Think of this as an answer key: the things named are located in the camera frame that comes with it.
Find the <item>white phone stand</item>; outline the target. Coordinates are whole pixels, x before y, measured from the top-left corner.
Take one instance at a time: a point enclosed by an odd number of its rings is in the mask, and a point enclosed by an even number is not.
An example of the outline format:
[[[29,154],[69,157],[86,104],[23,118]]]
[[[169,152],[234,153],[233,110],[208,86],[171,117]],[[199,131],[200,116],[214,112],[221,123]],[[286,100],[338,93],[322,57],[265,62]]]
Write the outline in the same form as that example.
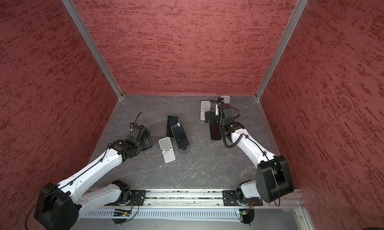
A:
[[[230,96],[221,96],[223,98],[223,103],[229,104],[230,103]]]
[[[201,121],[205,121],[206,120],[206,117],[205,117],[205,113],[207,111],[210,111],[211,110],[211,102],[210,101],[201,101],[201,113],[200,113],[200,119]]]

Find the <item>black phone with tag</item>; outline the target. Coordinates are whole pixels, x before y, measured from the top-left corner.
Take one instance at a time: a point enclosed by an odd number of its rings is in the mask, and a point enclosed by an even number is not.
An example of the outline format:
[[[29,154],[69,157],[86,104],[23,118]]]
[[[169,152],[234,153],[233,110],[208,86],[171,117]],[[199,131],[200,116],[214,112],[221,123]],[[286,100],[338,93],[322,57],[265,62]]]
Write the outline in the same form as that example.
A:
[[[220,133],[220,127],[217,124],[210,123],[210,136],[212,141],[220,141],[222,139],[221,133]]]
[[[179,149],[189,146],[189,141],[188,141],[183,124],[178,123],[177,125],[173,126],[171,129]]]

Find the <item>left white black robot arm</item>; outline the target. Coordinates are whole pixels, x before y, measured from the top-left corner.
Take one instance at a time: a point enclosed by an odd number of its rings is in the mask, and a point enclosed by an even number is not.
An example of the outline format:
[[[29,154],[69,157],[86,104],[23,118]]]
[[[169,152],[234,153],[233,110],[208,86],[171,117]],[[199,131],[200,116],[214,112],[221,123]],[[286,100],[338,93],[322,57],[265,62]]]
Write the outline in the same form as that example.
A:
[[[71,177],[56,185],[46,184],[30,213],[47,230],[69,230],[78,219],[107,204],[132,210],[137,201],[130,186],[120,180],[92,193],[88,190],[110,170],[152,146],[150,130],[131,123],[126,139],[108,144],[103,154]]]

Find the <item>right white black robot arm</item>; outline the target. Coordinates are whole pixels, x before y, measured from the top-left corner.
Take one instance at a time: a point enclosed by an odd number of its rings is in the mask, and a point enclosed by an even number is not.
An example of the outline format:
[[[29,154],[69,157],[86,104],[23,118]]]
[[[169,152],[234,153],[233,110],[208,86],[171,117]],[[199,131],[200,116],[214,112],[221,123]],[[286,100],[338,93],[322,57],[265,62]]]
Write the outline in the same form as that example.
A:
[[[258,143],[241,123],[238,113],[233,115],[233,107],[224,98],[209,100],[215,110],[204,112],[205,122],[210,125],[211,140],[222,140],[225,148],[238,147],[256,167],[256,179],[236,186],[236,199],[240,205],[248,206],[253,198],[266,203],[280,201],[295,190],[288,160],[275,155]]]

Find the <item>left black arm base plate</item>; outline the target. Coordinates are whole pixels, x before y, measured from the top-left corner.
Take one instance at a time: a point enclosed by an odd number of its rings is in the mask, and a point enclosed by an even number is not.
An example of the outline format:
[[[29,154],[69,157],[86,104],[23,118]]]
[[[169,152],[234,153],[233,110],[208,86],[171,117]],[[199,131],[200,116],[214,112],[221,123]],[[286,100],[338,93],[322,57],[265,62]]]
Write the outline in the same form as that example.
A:
[[[130,190],[129,192],[125,191],[122,199],[118,199],[116,202],[109,203],[107,206],[131,207],[135,204],[143,206],[146,193],[146,190]]]

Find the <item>aluminium front rail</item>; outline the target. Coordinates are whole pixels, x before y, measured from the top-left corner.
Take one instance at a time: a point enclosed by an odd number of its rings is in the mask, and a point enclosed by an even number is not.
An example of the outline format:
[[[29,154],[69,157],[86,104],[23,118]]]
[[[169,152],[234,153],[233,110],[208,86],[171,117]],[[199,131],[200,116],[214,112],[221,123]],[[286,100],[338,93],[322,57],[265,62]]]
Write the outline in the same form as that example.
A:
[[[239,206],[224,206],[223,189],[131,189],[146,190],[143,208],[248,208]],[[266,203],[254,208],[267,209],[305,209],[307,206],[300,190],[283,196],[280,200]]]

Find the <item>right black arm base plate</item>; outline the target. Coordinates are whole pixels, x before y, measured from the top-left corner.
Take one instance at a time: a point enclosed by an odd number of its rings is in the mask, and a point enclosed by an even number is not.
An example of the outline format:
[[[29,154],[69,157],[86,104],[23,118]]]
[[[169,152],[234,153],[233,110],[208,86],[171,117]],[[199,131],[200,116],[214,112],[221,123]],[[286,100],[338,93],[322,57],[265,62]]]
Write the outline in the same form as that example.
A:
[[[224,206],[239,206],[239,207],[261,207],[263,201],[261,198],[246,198],[240,191],[224,190],[223,191]]]

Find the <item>right aluminium corner post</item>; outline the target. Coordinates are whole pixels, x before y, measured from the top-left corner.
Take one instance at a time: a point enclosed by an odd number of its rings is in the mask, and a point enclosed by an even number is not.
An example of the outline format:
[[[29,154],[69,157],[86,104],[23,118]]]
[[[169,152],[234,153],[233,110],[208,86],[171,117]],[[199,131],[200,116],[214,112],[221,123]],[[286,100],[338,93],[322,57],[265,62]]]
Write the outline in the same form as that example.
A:
[[[271,63],[267,69],[267,72],[262,80],[262,83],[256,93],[256,101],[260,101],[261,98],[262,98],[262,95],[275,71],[275,68],[277,67],[279,61],[280,61],[280,58],[281,56],[283,55],[284,53],[284,50],[292,36],[292,33],[307,5],[309,0],[297,0],[297,3],[293,9],[293,12],[289,18],[289,21],[286,25],[286,28],[281,36],[281,40],[278,44],[278,47],[276,49],[276,52],[271,60]]]

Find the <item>aluminium corner post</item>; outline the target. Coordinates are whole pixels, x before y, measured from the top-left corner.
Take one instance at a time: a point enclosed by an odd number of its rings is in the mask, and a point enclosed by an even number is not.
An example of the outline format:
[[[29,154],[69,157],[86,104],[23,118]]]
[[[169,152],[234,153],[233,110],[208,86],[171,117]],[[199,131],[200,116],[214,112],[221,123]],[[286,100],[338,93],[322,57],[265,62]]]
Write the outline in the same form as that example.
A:
[[[276,49],[276,52],[271,60],[271,63],[267,69],[267,72],[262,80],[262,83],[256,93],[256,101],[260,101],[261,98],[262,98],[262,95],[275,71],[275,68],[277,67],[279,61],[280,61],[280,58],[281,56],[283,55],[284,53],[284,50],[292,36],[292,33],[307,5],[309,0],[297,0],[297,3],[293,9],[293,12],[289,18],[289,21],[286,25],[286,28],[281,36],[281,40],[278,44],[278,47]]]
[[[61,0],[61,2],[63,3],[64,7],[66,8],[67,12],[69,13],[72,21],[74,22],[75,26],[77,27],[78,31],[80,32],[81,36],[83,37],[85,43],[87,44],[93,57],[95,58],[99,67],[101,68],[102,72],[104,73],[110,86],[114,90],[118,100],[121,101],[123,99],[124,95],[123,95],[120,87],[118,86],[112,72],[110,71],[106,61],[104,60],[99,48],[97,47],[95,41],[93,40],[89,30],[87,29],[83,19],[81,18],[78,10],[76,9],[75,4],[73,3],[72,0]]]

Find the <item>left aluminium corner post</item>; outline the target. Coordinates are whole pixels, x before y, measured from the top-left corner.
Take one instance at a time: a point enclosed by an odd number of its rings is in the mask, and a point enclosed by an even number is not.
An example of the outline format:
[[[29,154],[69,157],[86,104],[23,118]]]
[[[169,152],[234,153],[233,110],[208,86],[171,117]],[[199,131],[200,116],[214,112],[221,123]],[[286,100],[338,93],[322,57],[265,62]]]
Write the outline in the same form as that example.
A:
[[[123,99],[124,95],[123,95],[120,87],[118,86],[112,72],[110,71],[106,61],[104,60],[99,48],[97,47],[95,41],[93,40],[89,30],[87,29],[83,19],[81,18],[78,10],[76,9],[75,4],[73,3],[72,0],[61,0],[61,2],[63,3],[64,7],[66,8],[67,12],[69,13],[72,21],[74,22],[75,26],[77,27],[78,31],[80,32],[81,36],[83,37],[85,43],[87,44],[93,57],[95,58],[99,67],[101,68],[102,72],[104,73],[110,86],[114,90],[118,100],[121,101]]]

